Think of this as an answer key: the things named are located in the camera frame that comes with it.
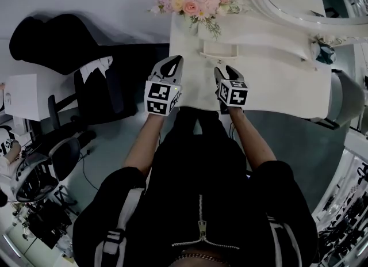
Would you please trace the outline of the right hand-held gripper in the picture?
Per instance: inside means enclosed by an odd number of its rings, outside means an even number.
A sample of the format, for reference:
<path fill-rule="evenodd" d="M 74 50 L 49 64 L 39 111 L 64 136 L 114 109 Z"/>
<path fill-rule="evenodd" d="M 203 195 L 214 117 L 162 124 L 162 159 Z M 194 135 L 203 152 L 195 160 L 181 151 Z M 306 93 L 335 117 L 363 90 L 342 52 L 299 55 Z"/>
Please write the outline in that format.
<path fill-rule="evenodd" d="M 220 113 L 228 114 L 228 108 L 245 109 L 248 87 L 243 75 L 237 69 L 226 65 L 226 72 L 229 79 L 226 79 L 218 67 L 214 68 L 214 78 L 216 82 L 216 96 L 220 103 Z"/>

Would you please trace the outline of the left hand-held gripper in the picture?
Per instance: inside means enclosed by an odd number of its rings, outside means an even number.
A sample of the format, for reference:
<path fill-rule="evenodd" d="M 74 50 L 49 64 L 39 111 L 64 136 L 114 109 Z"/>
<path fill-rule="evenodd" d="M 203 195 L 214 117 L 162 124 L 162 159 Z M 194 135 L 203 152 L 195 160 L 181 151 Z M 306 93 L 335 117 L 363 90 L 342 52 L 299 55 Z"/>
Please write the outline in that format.
<path fill-rule="evenodd" d="M 184 58 L 180 55 L 169 56 L 154 66 L 145 83 L 145 111 L 154 115 L 168 116 L 176 106 L 181 95 Z M 169 82 L 163 78 L 172 78 Z"/>

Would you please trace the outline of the white drawer with small knob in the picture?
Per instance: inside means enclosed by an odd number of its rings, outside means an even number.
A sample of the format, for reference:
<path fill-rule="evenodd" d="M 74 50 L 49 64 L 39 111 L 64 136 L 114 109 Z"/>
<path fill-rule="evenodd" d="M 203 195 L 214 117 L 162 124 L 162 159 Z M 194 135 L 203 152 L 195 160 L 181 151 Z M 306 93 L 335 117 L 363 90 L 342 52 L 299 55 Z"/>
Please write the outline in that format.
<path fill-rule="evenodd" d="M 199 54 L 205 58 L 225 60 L 236 59 L 239 55 L 238 45 L 203 40 Z"/>

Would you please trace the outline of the white dressing table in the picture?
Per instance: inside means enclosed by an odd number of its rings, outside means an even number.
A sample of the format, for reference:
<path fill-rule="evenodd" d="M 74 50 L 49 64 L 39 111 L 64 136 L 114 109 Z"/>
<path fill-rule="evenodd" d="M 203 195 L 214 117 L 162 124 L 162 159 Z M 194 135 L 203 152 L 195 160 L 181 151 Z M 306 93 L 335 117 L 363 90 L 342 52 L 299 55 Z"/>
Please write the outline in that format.
<path fill-rule="evenodd" d="M 331 67 L 312 59 L 307 34 L 254 14 L 217 19 L 216 40 L 202 25 L 189 30 L 184 17 L 172 15 L 170 54 L 184 58 L 179 104 L 218 110 L 214 68 L 229 65 L 239 71 L 249 88 L 246 109 L 312 119 L 328 114 Z M 199 54 L 203 40 L 238 45 L 236 59 L 209 59 Z"/>

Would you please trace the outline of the person's right forearm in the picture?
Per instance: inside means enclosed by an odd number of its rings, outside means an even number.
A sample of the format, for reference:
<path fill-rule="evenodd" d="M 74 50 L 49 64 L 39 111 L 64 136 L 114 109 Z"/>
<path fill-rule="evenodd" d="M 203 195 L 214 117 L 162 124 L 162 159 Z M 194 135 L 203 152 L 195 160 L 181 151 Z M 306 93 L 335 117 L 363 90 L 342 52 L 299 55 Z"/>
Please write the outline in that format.
<path fill-rule="evenodd" d="M 273 151 L 246 117 L 243 110 L 229 107 L 228 111 L 251 169 L 256 170 L 265 162 L 276 161 Z"/>

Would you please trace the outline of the person's left forearm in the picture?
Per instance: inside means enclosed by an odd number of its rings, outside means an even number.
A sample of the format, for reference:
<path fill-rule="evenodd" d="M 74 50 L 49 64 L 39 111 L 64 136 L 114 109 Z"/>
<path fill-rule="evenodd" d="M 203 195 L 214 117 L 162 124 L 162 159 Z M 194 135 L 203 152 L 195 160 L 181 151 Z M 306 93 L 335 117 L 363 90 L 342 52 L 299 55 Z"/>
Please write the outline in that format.
<path fill-rule="evenodd" d="M 137 168 L 145 178 L 148 177 L 164 120 L 164 116 L 148 115 L 123 167 Z"/>

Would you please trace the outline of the person's black trousers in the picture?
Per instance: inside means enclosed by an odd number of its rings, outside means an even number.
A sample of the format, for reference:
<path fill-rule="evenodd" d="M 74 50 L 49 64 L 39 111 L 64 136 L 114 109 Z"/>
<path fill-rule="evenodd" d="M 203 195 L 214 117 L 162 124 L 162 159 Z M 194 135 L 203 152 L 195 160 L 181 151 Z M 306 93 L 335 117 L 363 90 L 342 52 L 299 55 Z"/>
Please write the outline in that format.
<path fill-rule="evenodd" d="M 228 136 L 218 112 L 188 106 L 179 108 L 174 125 L 163 143 L 179 147 L 226 147 L 236 144 Z"/>

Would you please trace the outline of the black office chair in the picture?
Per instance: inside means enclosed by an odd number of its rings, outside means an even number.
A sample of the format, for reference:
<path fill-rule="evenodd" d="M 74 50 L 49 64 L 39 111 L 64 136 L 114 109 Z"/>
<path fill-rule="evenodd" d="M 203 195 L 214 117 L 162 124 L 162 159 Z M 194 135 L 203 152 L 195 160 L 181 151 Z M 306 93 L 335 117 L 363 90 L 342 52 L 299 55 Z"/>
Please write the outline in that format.
<path fill-rule="evenodd" d="M 51 120 L 76 101 L 79 115 L 69 123 L 37 137 L 32 147 L 48 155 L 60 141 L 78 135 L 81 147 L 96 137 L 88 126 L 136 114 L 135 94 L 154 65 L 168 57 L 168 44 L 99 45 L 82 20 L 62 14 L 48 21 L 27 17 L 16 27 L 9 43 L 15 60 L 38 64 L 59 74 L 74 76 L 75 93 L 56 102 L 48 97 Z"/>

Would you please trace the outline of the small dark jar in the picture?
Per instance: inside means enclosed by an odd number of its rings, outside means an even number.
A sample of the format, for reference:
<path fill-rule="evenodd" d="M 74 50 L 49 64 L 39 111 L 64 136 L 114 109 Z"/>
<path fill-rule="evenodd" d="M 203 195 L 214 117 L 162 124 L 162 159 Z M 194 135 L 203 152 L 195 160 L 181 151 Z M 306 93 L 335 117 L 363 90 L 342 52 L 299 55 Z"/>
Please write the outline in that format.
<path fill-rule="evenodd" d="M 310 45 L 312 58 L 320 63 L 331 65 L 336 61 L 336 52 L 328 44 L 312 42 Z"/>

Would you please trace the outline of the gray shell chair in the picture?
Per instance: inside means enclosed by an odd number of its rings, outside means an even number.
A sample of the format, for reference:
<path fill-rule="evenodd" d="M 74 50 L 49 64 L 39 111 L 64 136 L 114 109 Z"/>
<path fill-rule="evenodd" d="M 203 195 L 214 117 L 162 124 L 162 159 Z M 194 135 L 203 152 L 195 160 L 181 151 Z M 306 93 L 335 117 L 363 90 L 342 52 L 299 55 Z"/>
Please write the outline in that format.
<path fill-rule="evenodd" d="M 364 108 L 363 91 L 344 71 L 332 69 L 328 114 L 308 121 L 336 130 L 359 117 Z"/>

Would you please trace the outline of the person's black jacket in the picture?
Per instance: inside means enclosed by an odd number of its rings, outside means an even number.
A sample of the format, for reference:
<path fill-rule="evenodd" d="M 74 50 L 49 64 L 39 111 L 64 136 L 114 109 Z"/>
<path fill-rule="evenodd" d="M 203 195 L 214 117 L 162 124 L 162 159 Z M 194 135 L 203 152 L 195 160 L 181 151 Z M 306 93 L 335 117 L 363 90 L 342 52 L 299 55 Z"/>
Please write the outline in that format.
<path fill-rule="evenodd" d="M 261 164 L 246 173 L 246 158 L 229 140 L 217 156 L 200 136 L 191 147 L 161 144 L 150 178 L 134 167 L 105 178 L 77 218 L 73 249 L 79 267 L 96 267 L 109 231 L 131 193 L 141 190 L 121 242 L 122 267 L 168 267 L 189 247 L 224 255 L 231 267 L 309 267 L 318 248 L 316 225 L 290 166 Z"/>

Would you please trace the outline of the white box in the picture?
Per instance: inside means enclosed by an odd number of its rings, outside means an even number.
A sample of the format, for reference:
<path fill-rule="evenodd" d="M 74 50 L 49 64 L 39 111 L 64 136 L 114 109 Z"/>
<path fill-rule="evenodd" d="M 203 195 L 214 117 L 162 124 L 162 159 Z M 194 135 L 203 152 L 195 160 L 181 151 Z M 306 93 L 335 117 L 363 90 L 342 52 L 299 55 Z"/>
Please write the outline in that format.
<path fill-rule="evenodd" d="M 5 82 L 5 113 L 23 119 L 41 121 L 49 118 L 48 98 L 57 102 L 75 93 L 70 76 L 26 74 L 8 77 Z"/>

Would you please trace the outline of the gray swivel chair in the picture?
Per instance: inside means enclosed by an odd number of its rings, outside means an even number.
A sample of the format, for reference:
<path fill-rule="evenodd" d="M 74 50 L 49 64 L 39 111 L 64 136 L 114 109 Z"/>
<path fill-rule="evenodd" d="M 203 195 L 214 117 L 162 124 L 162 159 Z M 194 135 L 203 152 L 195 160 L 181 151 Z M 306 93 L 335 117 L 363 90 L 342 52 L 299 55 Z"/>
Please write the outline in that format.
<path fill-rule="evenodd" d="M 46 198 L 73 171 L 80 152 L 77 138 L 62 140 L 48 155 L 31 151 L 18 165 L 10 181 L 15 200 L 33 203 Z"/>

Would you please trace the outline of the white rack with dark items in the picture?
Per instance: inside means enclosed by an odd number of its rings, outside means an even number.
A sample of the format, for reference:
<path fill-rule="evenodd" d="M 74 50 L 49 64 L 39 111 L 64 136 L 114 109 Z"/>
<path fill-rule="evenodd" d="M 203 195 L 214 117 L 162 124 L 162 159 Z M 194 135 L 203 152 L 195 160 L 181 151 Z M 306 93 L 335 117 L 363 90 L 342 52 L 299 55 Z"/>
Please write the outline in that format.
<path fill-rule="evenodd" d="M 345 149 L 312 216 L 319 234 L 312 267 L 368 267 L 368 160 Z"/>

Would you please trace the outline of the black tripod equipment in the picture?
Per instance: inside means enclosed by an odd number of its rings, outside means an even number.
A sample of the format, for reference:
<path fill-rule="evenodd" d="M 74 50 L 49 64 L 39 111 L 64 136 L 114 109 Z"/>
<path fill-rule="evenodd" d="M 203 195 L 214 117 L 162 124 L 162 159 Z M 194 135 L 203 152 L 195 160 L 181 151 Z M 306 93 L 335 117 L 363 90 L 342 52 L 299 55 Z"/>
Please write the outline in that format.
<path fill-rule="evenodd" d="M 59 240 L 71 236 L 71 226 L 79 216 L 78 202 L 66 186 L 59 186 L 48 197 L 32 203 L 12 202 L 13 226 L 20 226 L 21 237 L 41 240 L 52 249 Z"/>

